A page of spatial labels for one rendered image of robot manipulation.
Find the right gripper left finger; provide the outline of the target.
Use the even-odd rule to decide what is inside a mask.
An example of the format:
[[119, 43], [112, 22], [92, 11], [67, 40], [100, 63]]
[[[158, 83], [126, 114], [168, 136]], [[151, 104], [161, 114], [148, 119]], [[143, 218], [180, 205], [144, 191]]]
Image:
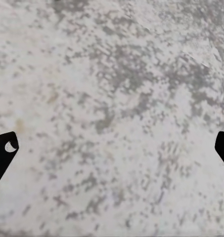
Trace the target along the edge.
[[15, 132], [0, 135], [0, 180], [19, 149]]

